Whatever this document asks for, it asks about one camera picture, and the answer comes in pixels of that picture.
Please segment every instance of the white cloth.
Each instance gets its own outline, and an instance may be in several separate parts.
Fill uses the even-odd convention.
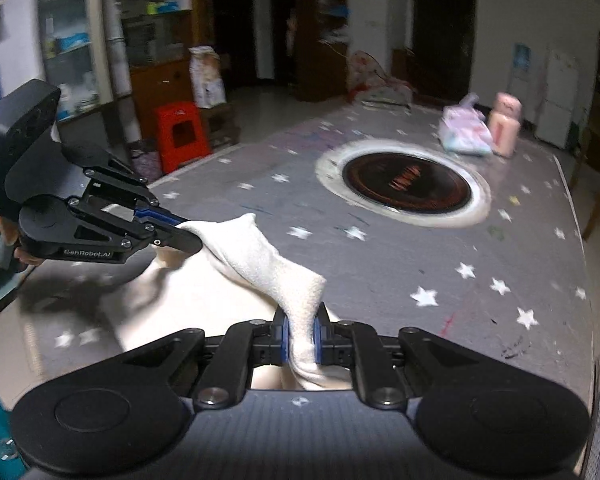
[[[351,387],[348,370],[315,363],[313,323],[326,281],[322,276],[280,256],[257,228],[254,214],[178,227],[197,234],[204,248],[193,256],[155,248],[155,260],[126,286],[122,313],[107,313],[125,351],[184,328],[202,328],[213,336],[237,322],[272,320],[279,304],[289,321],[289,364],[298,384],[285,380],[281,368],[260,367],[251,386]]]

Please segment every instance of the finger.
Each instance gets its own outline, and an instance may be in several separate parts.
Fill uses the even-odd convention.
[[[23,250],[20,247],[16,248],[16,250],[13,251],[13,256],[19,259],[23,264],[33,265],[36,267],[39,266],[42,262],[44,262],[43,259],[31,256],[31,254],[27,253],[27,251]]]
[[[18,226],[11,220],[0,216],[0,234],[7,245],[13,245],[18,239]]]

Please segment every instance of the doorway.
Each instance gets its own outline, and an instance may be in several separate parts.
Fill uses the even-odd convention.
[[[458,102],[469,92],[476,1],[413,0],[413,52],[442,83],[435,97]]]
[[[296,82],[296,60],[286,47],[286,20],[295,12],[296,0],[271,0],[274,78],[277,84]]]
[[[253,0],[212,0],[216,52],[228,90],[256,83]]]

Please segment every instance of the plastic bag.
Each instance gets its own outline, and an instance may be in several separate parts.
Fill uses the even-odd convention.
[[[474,109],[477,102],[478,96],[469,94],[458,106],[445,107],[438,137],[448,152],[465,155],[491,153],[491,133],[484,124],[484,115]]]

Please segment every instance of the gray table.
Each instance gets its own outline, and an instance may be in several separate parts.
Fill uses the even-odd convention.
[[[346,107],[323,120],[238,146],[164,179],[154,193],[164,207],[191,219],[256,213],[258,227],[283,256],[327,278],[324,301],[341,318],[387,335],[421,327],[558,381],[589,402],[592,329],[584,254],[555,158],[524,139],[511,160],[460,157],[491,187],[489,217],[461,229],[417,227],[349,205],[321,186],[314,166],[325,150],[368,136],[440,150],[434,136],[439,115]],[[288,182],[273,179],[277,174]],[[311,235],[290,235],[293,227]],[[365,233],[364,240],[347,236],[352,227]],[[116,288],[151,256],[143,251],[123,267],[47,262],[30,277],[20,300],[47,376],[120,351],[100,308],[111,307]],[[475,278],[463,279],[456,271],[461,262],[474,267]],[[493,290],[494,279],[509,290]],[[411,295],[419,287],[435,290],[438,305],[417,307]],[[531,310],[538,324],[528,330],[518,319],[530,320]],[[80,345],[92,329],[98,341]],[[63,333],[74,337],[58,346]]]

